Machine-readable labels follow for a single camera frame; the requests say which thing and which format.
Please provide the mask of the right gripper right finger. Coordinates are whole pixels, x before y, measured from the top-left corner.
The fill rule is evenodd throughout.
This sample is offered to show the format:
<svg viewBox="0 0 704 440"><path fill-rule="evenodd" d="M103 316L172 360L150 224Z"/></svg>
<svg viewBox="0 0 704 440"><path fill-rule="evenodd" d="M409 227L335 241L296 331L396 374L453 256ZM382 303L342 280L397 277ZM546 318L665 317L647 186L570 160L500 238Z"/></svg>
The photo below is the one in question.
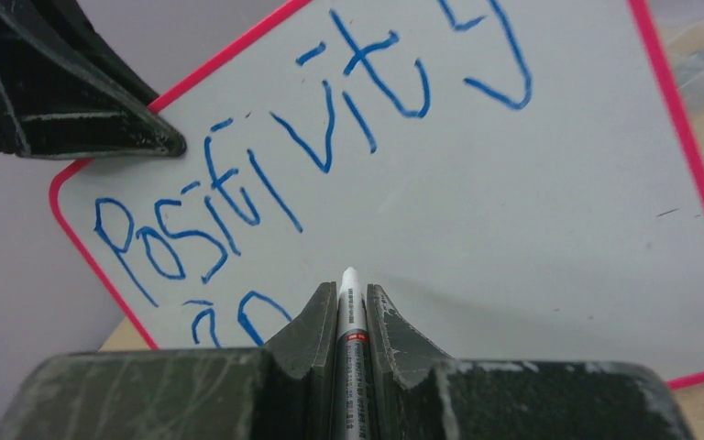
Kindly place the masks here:
<svg viewBox="0 0 704 440"><path fill-rule="evenodd" d="M690 439L649 368L607 361L458 359L366 294L382 439Z"/></svg>

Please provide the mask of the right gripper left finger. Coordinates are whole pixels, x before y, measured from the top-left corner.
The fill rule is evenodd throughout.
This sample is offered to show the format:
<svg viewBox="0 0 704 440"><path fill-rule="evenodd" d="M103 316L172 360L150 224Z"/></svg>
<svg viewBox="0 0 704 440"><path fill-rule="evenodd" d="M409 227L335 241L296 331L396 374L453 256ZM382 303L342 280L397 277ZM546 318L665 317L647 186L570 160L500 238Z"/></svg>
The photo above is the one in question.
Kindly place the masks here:
<svg viewBox="0 0 704 440"><path fill-rule="evenodd" d="M337 287L264 346L74 353L22 383L0 439L326 439Z"/></svg>

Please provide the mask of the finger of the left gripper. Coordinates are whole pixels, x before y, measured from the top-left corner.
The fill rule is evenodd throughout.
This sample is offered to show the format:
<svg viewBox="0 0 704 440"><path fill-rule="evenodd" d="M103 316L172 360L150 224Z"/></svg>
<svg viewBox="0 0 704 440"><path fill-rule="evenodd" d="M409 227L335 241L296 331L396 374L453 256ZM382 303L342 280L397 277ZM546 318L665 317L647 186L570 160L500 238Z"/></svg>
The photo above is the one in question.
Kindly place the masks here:
<svg viewBox="0 0 704 440"><path fill-rule="evenodd" d="M106 43L75 0L32 0L41 17L77 53L149 105L159 95Z"/></svg>
<svg viewBox="0 0 704 440"><path fill-rule="evenodd" d="M31 1L0 0L0 154L180 157L183 135L150 104L77 53Z"/></svg>

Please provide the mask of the white whiteboard marker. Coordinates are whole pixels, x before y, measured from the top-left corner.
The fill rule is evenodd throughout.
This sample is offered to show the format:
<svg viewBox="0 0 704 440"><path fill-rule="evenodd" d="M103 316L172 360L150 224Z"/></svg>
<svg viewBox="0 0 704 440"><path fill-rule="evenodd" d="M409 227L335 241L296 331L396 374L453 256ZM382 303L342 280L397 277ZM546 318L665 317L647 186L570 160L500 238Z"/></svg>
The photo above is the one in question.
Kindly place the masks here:
<svg viewBox="0 0 704 440"><path fill-rule="evenodd" d="M347 268L338 288L332 439L376 437L369 330L363 284Z"/></svg>

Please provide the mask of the red framed whiteboard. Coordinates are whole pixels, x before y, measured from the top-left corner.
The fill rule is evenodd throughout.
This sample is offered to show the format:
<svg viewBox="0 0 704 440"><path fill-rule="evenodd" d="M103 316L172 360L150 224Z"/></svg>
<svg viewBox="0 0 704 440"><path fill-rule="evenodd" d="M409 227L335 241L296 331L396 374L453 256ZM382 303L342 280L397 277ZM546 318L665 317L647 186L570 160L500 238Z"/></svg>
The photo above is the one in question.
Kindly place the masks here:
<svg viewBox="0 0 704 440"><path fill-rule="evenodd" d="M290 1L154 102L178 159L52 211L153 347L239 347L347 268L457 358L704 381L704 165L643 1Z"/></svg>

